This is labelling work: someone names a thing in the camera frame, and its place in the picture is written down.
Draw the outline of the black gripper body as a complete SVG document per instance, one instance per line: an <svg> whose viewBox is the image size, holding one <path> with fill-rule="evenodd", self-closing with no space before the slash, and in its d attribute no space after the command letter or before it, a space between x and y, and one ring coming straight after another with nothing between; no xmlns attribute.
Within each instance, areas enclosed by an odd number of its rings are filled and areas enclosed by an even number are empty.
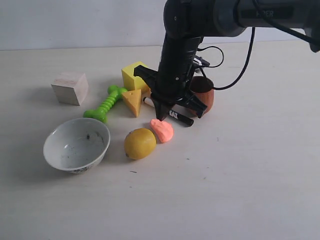
<svg viewBox="0 0 320 240"><path fill-rule="evenodd" d="M151 90L150 98L187 108L198 118L204 115L207 106L190 90L195 69L193 60L201 37L173 39L164 38L158 70L139 65L133 75L141 77Z"/></svg>

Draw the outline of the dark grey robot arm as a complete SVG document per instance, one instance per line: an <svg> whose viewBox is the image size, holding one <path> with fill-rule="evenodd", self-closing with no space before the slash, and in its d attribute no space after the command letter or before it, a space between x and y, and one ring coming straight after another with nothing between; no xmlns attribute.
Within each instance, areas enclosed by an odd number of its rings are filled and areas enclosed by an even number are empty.
<svg viewBox="0 0 320 240"><path fill-rule="evenodd" d="M237 37L247 28L275 28L320 50L320 3L317 0L168 0L157 70L139 65L133 74L151 90L156 118L163 121L176 105L201 118L207 109L190 90L193 64L205 37Z"/></svg>

